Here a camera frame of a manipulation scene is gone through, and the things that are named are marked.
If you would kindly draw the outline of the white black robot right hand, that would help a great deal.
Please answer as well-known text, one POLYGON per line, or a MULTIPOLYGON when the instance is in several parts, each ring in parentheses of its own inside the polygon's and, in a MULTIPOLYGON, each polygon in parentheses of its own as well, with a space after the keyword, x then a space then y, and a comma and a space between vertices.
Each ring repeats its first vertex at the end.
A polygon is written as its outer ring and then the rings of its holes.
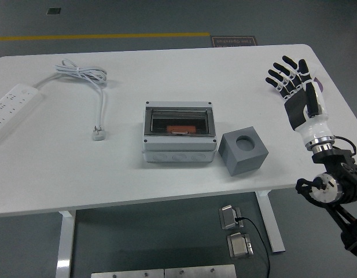
POLYGON ((308 150, 318 144, 333 144, 321 88, 314 82, 306 61, 295 62, 288 56, 282 60, 283 64, 274 63, 274 68, 268 70, 266 82, 284 99, 291 128, 301 135, 308 150))

